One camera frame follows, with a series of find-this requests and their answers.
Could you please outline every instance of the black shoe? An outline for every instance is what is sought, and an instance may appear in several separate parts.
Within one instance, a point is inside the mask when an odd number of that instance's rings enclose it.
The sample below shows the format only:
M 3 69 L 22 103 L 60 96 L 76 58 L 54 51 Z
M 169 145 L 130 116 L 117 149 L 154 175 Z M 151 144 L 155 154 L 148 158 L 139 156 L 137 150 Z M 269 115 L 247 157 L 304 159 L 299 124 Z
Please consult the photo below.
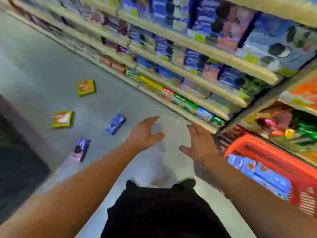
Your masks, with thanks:
M 196 180 L 194 177 L 187 177 L 179 182 L 179 184 L 184 188 L 184 189 L 194 189 L 196 185 Z
M 126 183 L 125 183 L 125 188 L 126 189 L 135 189 L 137 188 L 137 184 L 133 181 L 133 180 L 128 180 Z

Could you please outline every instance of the black fabric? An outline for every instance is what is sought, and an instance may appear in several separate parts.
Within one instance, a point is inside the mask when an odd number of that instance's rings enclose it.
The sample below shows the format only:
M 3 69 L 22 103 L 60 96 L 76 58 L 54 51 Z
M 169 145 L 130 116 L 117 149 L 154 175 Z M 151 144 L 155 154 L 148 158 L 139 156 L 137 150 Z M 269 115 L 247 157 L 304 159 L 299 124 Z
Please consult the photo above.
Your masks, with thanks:
M 195 190 L 127 185 L 113 207 L 101 238 L 230 237 L 208 203 Z

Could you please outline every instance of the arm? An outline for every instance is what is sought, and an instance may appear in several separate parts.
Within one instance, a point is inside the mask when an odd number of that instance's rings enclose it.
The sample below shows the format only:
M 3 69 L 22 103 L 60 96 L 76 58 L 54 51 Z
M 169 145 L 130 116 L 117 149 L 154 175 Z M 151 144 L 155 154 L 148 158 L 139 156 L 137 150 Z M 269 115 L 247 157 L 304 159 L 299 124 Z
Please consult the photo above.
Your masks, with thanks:
M 228 164 L 202 127 L 187 127 L 192 146 L 179 149 L 208 169 L 258 238 L 316 237 L 317 220 Z
M 151 127 L 158 119 L 156 116 L 137 124 L 129 138 L 112 152 L 27 201 L 25 208 L 0 226 L 1 237 L 75 237 L 129 162 L 164 138 L 164 133 L 151 135 Z

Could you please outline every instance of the concrete floor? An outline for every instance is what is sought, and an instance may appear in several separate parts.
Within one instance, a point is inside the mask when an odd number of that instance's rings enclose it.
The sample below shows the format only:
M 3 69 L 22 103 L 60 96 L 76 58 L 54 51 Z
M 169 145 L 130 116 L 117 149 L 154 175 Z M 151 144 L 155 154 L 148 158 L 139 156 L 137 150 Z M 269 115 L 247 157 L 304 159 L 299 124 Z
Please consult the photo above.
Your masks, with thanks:
M 165 132 L 165 139 L 128 165 L 77 237 L 100 236 L 106 209 L 127 179 L 133 178 L 140 186 L 159 180 L 159 186 L 168 187 L 188 176 L 196 178 L 196 192 L 233 238 L 255 237 L 232 203 L 198 178 L 193 161 L 178 150 L 179 145 L 191 143 L 187 120 L 1 11 L 0 20 L 0 111 L 53 171 L 40 192 L 121 144 L 141 120 L 160 115 L 152 131 Z M 75 85 L 87 79 L 95 80 L 97 93 L 80 98 Z M 73 127 L 52 130 L 54 112 L 66 110 L 75 112 Z M 127 121 L 111 136 L 105 127 L 116 113 Z M 83 163 L 69 159 L 79 138 L 92 140 Z

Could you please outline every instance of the tiled floor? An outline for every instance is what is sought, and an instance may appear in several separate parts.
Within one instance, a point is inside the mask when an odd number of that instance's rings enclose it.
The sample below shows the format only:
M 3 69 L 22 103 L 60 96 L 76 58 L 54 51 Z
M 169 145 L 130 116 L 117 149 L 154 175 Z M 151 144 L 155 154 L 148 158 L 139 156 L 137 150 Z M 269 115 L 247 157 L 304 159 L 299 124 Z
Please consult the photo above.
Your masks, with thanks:
M 100 236 L 106 209 L 128 178 L 141 186 L 159 178 L 160 186 L 168 187 L 196 177 L 193 161 L 178 150 L 179 145 L 190 146 L 187 120 L 5 13 L 0 12 L 0 19 L 0 111 L 55 171 L 42 191 L 119 145 L 141 120 L 160 115 L 153 132 L 165 132 L 165 139 L 128 165 L 77 237 Z M 86 79 L 95 80 L 97 92 L 79 98 L 75 84 Z M 65 110 L 75 112 L 73 127 L 52 130 L 54 112 Z M 111 136 L 105 127 L 116 113 L 126 116 L 127 122 Z M 92 140 L 83 163 L 68 159 L 79 138 Z M 204 180 L 196 180 L 197 193 L 233 238 L 255 237 L 229 200 Z

